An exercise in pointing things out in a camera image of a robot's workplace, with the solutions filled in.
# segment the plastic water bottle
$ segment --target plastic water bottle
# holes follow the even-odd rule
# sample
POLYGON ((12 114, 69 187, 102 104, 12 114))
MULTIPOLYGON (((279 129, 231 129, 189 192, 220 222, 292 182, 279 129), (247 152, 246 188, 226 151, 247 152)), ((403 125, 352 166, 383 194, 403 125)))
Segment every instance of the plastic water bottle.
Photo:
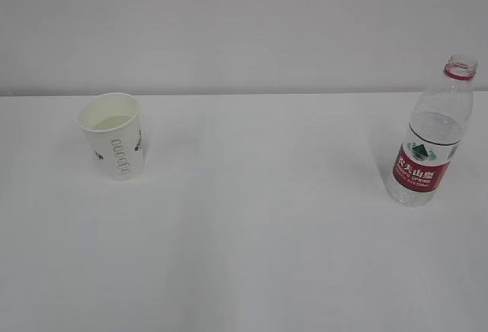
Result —
POLYGON ((422 206, 434 197, 471 116, 476 69, 475 59, 453 55, 444 69, 445 84, 427 89, 417 102, 387 181, 398 202, 422 206))

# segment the white table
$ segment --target white table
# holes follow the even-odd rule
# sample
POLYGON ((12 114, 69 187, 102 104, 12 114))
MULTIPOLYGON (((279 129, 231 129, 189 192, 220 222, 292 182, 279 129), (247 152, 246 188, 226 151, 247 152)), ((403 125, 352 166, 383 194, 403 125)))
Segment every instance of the white table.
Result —
POLYGON ((145 96, 100 176, 89 97, 0 98, 0 330, 488 330, 488 94, 434 200, 392 201, 417 94, 145 96))

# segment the bottle label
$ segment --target bottle label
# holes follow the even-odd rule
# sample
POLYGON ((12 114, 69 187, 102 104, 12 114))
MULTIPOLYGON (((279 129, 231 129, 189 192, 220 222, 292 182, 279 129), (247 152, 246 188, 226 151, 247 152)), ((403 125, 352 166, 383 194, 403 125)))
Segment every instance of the bottle label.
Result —
POLYGON ((409 127, 393 166, 393 176, 415 192, 434 191, 453 157, 457 143, 438 144, 421 138, 409 127))

